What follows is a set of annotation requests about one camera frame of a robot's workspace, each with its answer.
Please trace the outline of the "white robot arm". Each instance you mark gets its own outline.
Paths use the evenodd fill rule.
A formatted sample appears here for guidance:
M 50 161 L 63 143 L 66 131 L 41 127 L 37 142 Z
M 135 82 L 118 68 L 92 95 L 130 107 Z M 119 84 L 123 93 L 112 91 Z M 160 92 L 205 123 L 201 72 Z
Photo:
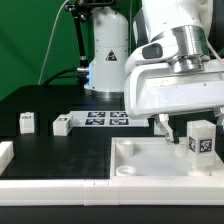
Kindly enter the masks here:
M 214 0 L 141 0 L 133 22 L 137 48 L 129 56 L 118 45 L 112 11 L 94 15 L 95 57 L 85 89 L 104 97 L 124 93 L 133 119 L 154 118 L 168 142 L 172 115 L 212 111 L 224 115 L 224 60 L 208 41 Z

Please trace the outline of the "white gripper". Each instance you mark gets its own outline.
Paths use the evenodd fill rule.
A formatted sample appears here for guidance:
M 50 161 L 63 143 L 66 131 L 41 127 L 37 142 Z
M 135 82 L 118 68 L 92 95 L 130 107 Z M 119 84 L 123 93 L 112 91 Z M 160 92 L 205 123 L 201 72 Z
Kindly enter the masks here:
M 214 110 L 219 133 L 224 134 L 224 66 L 210 60 L 202 72 L 175 74 L 168 61 L 179 53 L 178 47 L 163 47 L 161 57 L 147 59 L 143 49 L 152 46 L 160 47 L 139 47 L 126 62 L 127 114 L 132 119 L 156 115 L 155 124 L 166 142 L 178 144 L 179 138 L 169 126 L 169 115 Z

